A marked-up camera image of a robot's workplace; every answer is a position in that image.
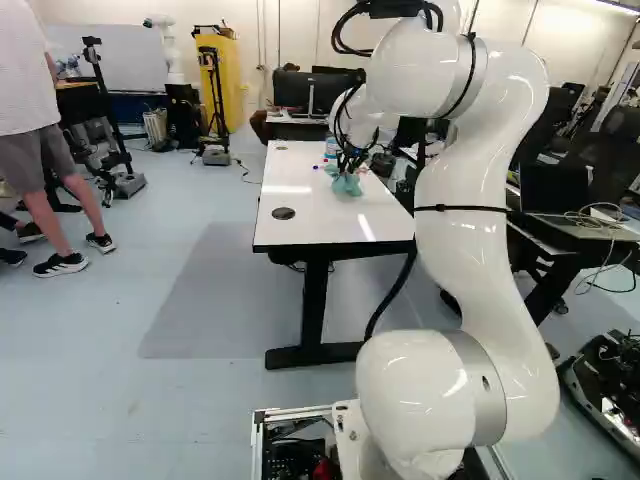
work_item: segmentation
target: teal object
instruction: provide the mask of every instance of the teal object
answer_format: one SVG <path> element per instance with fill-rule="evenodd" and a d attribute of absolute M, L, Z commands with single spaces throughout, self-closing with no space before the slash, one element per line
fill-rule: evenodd
<path fill-rule="evenodd" d="M 324 171 L 333 178 L 331 183 L 331 190 L 333 193 L 346 193 L 352 197 L 359 197 L 362 195 L 362 189 L 360 188 L 360 178 L 353 173 L 340 173 L 340 170 L 336 165 L 329 164 L 324 167 Z"/>

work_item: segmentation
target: yellow cabinet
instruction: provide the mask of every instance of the yellow cabinet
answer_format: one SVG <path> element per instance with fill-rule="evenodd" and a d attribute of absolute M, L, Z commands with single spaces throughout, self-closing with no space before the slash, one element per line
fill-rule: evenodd
<path fill-rule="evenodd" d="M 231 133 L 235 132 L 244 121 L 242 112 L 243 91 L 240 82 L 240 62 L 236 48 L 236 40 L 222 35 L 199 33 L 194 35 L 196 40 L 196 52 L 199 55 L 200 47 L 213 47 L 218 49 L 220 58 L 220 83 L 222 85 L 222 102 L 227 128 Z M 214 112 L 213 96 L 211 94 L 211 81 L 209 79 L 210 65 L 200 65 L 200 81 L 202 101 L 207 108 L 207 122 L 211 121 Z"/>

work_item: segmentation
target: gray shorts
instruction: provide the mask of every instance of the gray shorts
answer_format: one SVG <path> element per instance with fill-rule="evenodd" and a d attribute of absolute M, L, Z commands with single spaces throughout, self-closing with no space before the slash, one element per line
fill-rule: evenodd
<path fill-rule="evenodd" d="M 58 125 L 0 136 L 0 173 L 16 193 L 44 189 L 43 165 L 60 178 L 76 173 L 69 145 Z"/>

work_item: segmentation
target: whiteboard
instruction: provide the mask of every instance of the whiteboard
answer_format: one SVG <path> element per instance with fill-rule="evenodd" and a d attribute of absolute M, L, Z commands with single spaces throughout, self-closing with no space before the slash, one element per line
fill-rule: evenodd
<path fill-rule="evenodd" d="M 167 79 L 162 37 L 156 29 L 142 25 L 47 25 L 50 53 L 55 60 L 72 54 L 82 56 L 82 37 L 102 39 L 96 47 L 100 67 L 109 90 L 161 91 Z M 94 76 L 93 67 L 80 59 L 83 76 Z"/>

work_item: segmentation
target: white t-shirt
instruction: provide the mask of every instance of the white t-shirt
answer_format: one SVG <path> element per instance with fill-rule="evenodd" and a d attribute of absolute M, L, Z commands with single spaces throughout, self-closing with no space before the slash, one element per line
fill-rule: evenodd
<path fill-rule="evenodd" d="M 0 0 L 0 136 L 60 121 L 46 45 L 25 0 Z"/>

